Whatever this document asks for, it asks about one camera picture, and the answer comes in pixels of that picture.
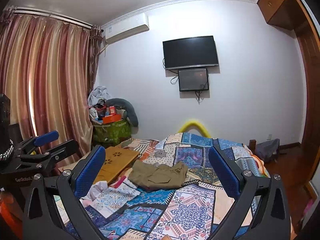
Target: yellow foam tube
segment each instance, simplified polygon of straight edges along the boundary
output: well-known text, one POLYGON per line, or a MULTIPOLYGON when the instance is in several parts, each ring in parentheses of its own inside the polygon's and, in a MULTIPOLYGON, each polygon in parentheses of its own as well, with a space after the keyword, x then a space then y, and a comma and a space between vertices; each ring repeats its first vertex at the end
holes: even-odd
POLYGON ((185 132, 190 126, 195 126, 199 129, 201 135, 203 137, 207 137, 207 138, 211 138, 209 132, 207 131, 207 129, 203 126, 203 124, 201 124, 200 122, 196 121, 196 120, 190 120, 188 122, 186 122, 178 131, 179 132, 185 132))

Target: television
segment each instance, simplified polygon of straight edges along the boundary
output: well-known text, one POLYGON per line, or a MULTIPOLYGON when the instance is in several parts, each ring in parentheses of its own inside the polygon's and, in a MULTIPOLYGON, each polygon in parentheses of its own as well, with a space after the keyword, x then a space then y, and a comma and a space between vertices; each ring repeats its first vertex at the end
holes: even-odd
POLYGON ((209 90, 208 70, 191 68, 178 70, 179 91, 209 90))
POLYGON ((163 41, 164 68, 218 66, 213 36, 163 41))

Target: gray bag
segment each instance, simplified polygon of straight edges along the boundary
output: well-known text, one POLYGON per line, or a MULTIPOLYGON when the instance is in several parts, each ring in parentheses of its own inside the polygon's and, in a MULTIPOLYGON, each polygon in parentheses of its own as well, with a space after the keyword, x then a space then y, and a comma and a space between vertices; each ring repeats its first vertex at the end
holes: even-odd
POLYGON ((255 149, 257 155, 265 163, 273 159, 273 156, 279 153, 280 139, 274 139, 263 143, 258 143, 255 149))

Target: wooden floor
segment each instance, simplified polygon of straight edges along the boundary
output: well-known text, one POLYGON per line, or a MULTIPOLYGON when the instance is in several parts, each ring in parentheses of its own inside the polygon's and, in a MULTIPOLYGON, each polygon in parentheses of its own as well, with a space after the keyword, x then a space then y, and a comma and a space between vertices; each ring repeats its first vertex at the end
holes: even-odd
POLYGON ((311 199, 304 188, 307 176, 310 172, 312 160, 306 158, 300 147, 294 147, 286 150, 281 150, 277 162, 271 161, 265 163, 265 167, 271 174, 279 174, 284 183, 287 192, 290 215, 294 231, 298 233, 300 227, 298 225, 303 217, 303 211, 311 199))

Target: curtain rod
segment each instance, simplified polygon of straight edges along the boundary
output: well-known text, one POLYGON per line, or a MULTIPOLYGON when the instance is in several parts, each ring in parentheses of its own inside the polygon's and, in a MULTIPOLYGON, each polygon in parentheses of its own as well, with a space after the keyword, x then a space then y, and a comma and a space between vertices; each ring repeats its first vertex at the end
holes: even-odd
POLYGON ((40 15, 40 16, 49 16, 58 20, 62 20, 65 22, 70 22, 88 29, 91 29, 92 24, 71 18, 69 16, 65 16, 63 14, 51 12, 51 11, 46 11, 46 10, 40 10, 40 9, 33 9, 33 8, 25 8, 25 7, 17 7, 14 13, 17 14, 33 14, 33 15, 40 15))

